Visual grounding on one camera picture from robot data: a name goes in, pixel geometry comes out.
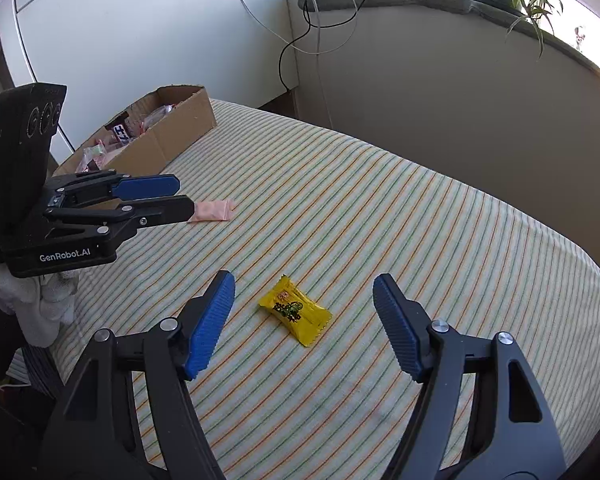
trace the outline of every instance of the cardboard box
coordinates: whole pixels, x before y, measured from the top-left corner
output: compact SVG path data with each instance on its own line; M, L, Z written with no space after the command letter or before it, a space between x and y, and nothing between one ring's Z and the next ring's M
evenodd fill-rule
M128 112L128 120L133 123L141 121L160 106L174 104L178 106L140 137L120 149L102 169L114 168L118 173L128 173L132 176L160 173L174 158L218 125L203 86L162 86L120 113ZM111 132L102 126L64 161L54 174L75 173L82 159L82 150L95 146L99 139L110 134Z

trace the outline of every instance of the towel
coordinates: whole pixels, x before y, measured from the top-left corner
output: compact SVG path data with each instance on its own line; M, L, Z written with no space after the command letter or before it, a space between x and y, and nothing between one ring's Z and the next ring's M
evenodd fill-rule
M74 322L78 279L78 270L16 278L0 264L0 309L16 315L30 345L46 348L61 324Z

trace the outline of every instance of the striped tablecloth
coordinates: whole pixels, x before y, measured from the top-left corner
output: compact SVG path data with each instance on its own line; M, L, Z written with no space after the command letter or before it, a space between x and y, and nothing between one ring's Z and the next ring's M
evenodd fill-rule
M373 279L462 333L517 339L571 463L600 428L600 269L517 209L360 140L213 102L218 127L165 170L194 200L233 198L230 222L142 230L114 264L84 271L75 324L54 357L66 380L94 330L139 332L173 316L216 271L236 300L191 398L228 479L379 479L418 388L376 316ZM310 349L257 306L285 273L333 313ZM458 459L466 376L445 465ZM146 454L162 465L144 378Z

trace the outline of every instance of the yellow candy wrapper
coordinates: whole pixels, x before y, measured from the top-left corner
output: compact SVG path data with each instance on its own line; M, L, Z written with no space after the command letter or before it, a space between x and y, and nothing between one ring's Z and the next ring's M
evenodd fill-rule
M331 319L331 312L306 297L285 275L258 304L276 316L303 346L311 346Z

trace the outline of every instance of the white wall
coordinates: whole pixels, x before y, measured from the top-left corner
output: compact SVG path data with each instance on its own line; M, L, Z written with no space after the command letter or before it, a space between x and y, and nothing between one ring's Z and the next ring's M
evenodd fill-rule
M321 14L325 23L350 10ZM297 6L294 27L306 28ZM323 31L321 49L352 23ZM362 9L320 56L334 129L478 187L600 265L600 78L477 16ZM313 35L301 46L315 49ZM327 126L315 59L298 54L300 118Z
M286 0L245 1L290 38ZM3 0L0 37L16 84L67 85L60 126L73 147L158 86L203 84L212 98L253 107L285 91L285 43L239 0ZM295 85L292 56L283 74Z

